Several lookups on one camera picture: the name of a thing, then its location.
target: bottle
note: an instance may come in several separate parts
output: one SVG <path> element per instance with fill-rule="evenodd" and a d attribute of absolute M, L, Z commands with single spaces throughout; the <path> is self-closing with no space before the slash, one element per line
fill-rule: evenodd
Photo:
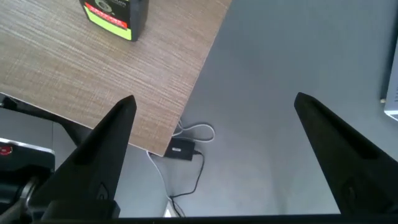
<path fill-rule="evenodd" d="M 80 0 L 87 18 L 130 41 L 137 41 L 148 15 L 149 0 Z"/>

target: red button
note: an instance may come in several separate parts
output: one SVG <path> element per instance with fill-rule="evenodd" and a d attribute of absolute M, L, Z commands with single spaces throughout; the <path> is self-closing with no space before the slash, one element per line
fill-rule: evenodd
<path fill-rule="evenodd" d="M 0 156 L 7 156 L 12 153 L 11 146 L 0 146 Z"/>

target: gray surface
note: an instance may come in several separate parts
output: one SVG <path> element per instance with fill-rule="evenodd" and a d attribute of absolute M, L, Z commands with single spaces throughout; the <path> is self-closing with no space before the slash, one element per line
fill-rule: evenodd
<path fill-rule="evenodd" d="M 388 0 L 233 1 L 183 114 L 185 123 L 207 121 L 217 131 L 201 146 L 198 192 L 178 199 L 185 213 L 338 212 L 294 111 L 299 91 L 398 159 L 398 123 L 379 104 L 396 15 L 397 1 Z M 127 156 L 117 193 L 122 215 L 162 215 L 166 199 L 155 170 L 143 152 Z M 167 161 L 171 190 L 192 186 L 187 175 L 197 162 L 176 172 Z M 147 175 L 136 171 L 146 168 Z"/>
<path fill-rule="evenodd" d="M 0 124 L 0 138 L 52 149 L 52 121 L 0 108 Z"/>

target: wood grain surface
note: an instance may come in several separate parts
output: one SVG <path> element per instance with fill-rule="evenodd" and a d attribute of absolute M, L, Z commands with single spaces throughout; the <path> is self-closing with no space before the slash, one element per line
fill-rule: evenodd
<path fill-rule="evenodd" d="M 88 127 L 134 95 L 130 143 L 163 155 L 230 0 L 150 0 L 138 42 L 77 0 L 0 0 L 0 91 Z"/>

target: black power adapter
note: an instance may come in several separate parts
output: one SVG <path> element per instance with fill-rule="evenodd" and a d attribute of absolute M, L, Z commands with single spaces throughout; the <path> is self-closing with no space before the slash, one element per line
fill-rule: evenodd
<path fill-rule="evenodd" d="M 195 142 L 189 139 L 172 138 L 164 157 L 192 161 L 194 150 Z"/>

